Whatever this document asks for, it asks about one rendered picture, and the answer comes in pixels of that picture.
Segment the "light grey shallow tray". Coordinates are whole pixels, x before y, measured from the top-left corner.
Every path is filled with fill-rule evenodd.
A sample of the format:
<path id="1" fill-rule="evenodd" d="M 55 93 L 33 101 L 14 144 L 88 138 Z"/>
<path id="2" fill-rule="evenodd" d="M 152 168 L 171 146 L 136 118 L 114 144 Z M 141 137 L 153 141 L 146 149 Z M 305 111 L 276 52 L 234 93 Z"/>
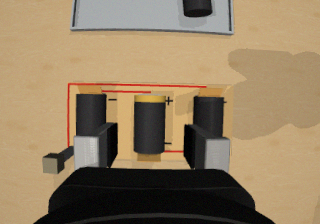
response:
<path id="1" fill-rule="evenodd" d="M 70 30 L 234 34 L 233 0 L 211 0 L 213 13 L 186 17 L 182 0 L 73 0 Z"/>

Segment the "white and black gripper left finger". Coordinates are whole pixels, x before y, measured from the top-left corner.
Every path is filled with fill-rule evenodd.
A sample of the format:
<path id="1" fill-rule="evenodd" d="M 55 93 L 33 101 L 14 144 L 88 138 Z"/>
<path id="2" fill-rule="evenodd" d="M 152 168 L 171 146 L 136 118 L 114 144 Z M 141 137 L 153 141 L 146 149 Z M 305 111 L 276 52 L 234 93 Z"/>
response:
<path id="1" fill-rule="evenodd" d="M 73 137 L 74 171 L 82 167 L 110 168 L 118 154 L 118 123 L 107 122 L 89 134 Z"/>

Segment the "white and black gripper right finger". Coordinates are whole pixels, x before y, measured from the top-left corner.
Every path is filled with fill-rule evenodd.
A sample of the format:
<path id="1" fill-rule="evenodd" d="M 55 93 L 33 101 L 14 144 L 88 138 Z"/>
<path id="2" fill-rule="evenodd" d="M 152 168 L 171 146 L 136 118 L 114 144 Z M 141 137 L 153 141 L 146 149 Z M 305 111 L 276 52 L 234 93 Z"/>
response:
<path id="1" fill-rule="evenodd" d="M 229 174 L 231 140 L 196 124 L 184 124 L 183 156 L 191 169 L 220 169 Z"/>

